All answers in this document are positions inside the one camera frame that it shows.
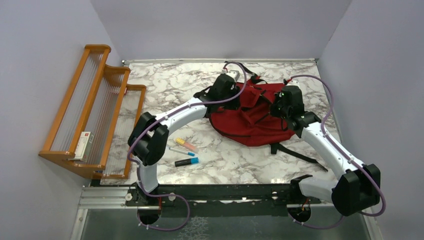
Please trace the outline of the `red backpack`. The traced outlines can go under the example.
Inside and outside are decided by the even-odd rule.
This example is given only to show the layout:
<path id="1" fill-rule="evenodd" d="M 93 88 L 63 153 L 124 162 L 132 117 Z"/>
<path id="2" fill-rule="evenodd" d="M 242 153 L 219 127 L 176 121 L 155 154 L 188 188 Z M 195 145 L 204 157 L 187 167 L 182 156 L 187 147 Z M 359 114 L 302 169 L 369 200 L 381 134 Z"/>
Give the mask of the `red backpack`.
<path id="1" fill-rule="evenodd" d="M 272 155 L 281 151 L 318 165 L 327 172 L 328 170 L 316 159 L 292 151 L 281 144 L 289 140 L 295 132 L 288 129 L 284 119 L 271 116 L 270 107 L 275 100 L 275 93 L 279 92 L 285 84 L 267 83 L 247 67 L 244 66 L 243 69 L 250 74 L 250 78 L 239 96 L 239 107 L 237 109 L 221 107 L 211 113 L 208 117 L 211 126 L 222 136 L 247 147 L 269 145 Z"/>

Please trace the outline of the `yellow orange highlighter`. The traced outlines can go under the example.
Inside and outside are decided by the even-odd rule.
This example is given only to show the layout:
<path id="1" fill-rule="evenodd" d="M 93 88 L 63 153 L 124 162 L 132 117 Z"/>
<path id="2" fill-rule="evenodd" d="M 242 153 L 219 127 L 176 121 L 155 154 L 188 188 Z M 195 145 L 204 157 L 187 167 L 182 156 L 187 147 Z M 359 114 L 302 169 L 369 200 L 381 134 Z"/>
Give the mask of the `yellow orange highlighter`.
<path id="1" fill-rule="evenodd" d="M 177 137 L 175 139 L 175 142 L 178 145 L 180 145 L 180 146 L 184 147 L 185 149 L 189 150 L 190 152 L 198 153 L 198 149 L 194 145 L 192 145 L 188 141 L 183 140 L 182 138 Z"/>

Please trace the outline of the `blue white pen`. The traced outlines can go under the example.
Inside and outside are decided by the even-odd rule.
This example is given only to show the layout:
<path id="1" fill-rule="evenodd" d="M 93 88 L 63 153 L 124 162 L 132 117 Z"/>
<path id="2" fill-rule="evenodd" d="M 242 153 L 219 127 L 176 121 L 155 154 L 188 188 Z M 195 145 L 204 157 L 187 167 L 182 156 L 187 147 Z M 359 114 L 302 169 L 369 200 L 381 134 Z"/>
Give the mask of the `blue white pen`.
<path id="1" fill-rule="evenodd" d="M 169 147 L 168 148 L 170 151 L 172 151 L 172 152 L 175 152 L 175 153 L 180 153 L 180 154 L 183 154 L 183 155 L 188 155 L 188 156 L 191 156 L 191 157 L 194 157 L 196 154 L 195 153 L 193 153 L 193 152 L 190 152 L 190 151 L 185 151 L 185 150 L 180 150 L 180 149 L 176 149 L 176 148 L 173 148 L 173 147 Z"/>

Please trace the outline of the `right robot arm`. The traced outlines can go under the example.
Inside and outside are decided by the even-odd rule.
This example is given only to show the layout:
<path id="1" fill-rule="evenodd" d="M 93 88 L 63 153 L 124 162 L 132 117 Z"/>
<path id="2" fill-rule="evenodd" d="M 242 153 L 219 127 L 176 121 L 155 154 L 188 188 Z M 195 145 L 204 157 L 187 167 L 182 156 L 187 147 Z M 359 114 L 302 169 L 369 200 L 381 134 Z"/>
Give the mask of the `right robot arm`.
<path id="1" fill-rule="evenodd" d="M 308 143 L 336 177 L 324 180 L 308 175 L 294 180 L 294 186 L 288 190 L 292 202 L 300 204 L 312 197 L 332 203 L 341 215 L 350 216 L 383 200 L 379 168 L 366 165 L 349 153 L 315 113 L 305 110 L 298 86 L 285 86 L 274 96 L 271 115 L 283 119 L 288 129 Z"/>

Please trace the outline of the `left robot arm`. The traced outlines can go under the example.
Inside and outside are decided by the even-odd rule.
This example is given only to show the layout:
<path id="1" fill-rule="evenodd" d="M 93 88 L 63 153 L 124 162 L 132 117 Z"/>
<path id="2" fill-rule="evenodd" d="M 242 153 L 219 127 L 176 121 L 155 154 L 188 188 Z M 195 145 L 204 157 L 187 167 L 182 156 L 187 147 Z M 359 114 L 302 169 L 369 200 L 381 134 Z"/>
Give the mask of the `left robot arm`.
<path id="1" fill-rule="evenodd" d="M 166 151 L 169 136 L 193 121 L 209 117 L 219 108 L 236 106 L 241 91 L 236 86 L 239 77 L 236 70 L 221 73 L 213 85 L 182 105 L 156 115 L 145 112 L 139 117 L 127 141 L 127 159 L 136 163 L 136 183 L 141 188 L 138 199 L 144 205 L 157 200 L 157 163 Z"/>

